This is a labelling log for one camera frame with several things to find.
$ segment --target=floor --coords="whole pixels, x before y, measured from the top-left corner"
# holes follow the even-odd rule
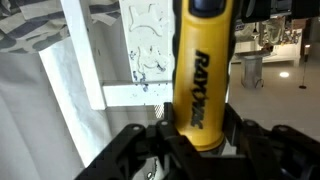
[[[255,120],[267,129],[287,124],[320,141],[320,59],[310,59],[307,63],[305,90],[299,89],[303,65],[302,62],[295,68],[291,62],[264,64],[264,87],[245,89],[241,85],[241,65],[233,64],[231,106],[242,118]],[[289,77],[280,77],[281,72],[288,72]]]

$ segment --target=trash can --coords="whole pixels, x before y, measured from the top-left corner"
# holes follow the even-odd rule
[[[259,88],[262,79],[262,59],[269,56],[266,50],[250,51],[235,54],[241,60],[241,83],[245,88]]]

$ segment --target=gray trash bin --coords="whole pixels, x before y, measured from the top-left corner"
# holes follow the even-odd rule
[[[241,60],[241,83],[245,88],[258,88],[262,83],[262,58],[269,56],[270,52],[250,51],[235,54]]]

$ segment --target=gray floor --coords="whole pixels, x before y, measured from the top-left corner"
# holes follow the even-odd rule
[[[306,90],[298,88],[303,63],[299,68],[290,62],[269,63],[262,71],[264,87],[250,90],[241,85],[241,65],[232,65],[229,101],[233,108],[268,129],[288,124],[320,141],[320,59],[307,63]],[[289,77],[280,77],[281,72],[288,72]]]

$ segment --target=rayovac logo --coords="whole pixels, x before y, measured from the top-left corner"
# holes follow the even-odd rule
[[[198,125],[199,129],[203,129],[204,107],[206,104],[206,85],[208,81],[208,72],[206,68],[209,66],[209,55],[196,50],[196,60],[193,83],[196,86],[192,89],[194,102],[192,103],[192,121],[194,127]]]

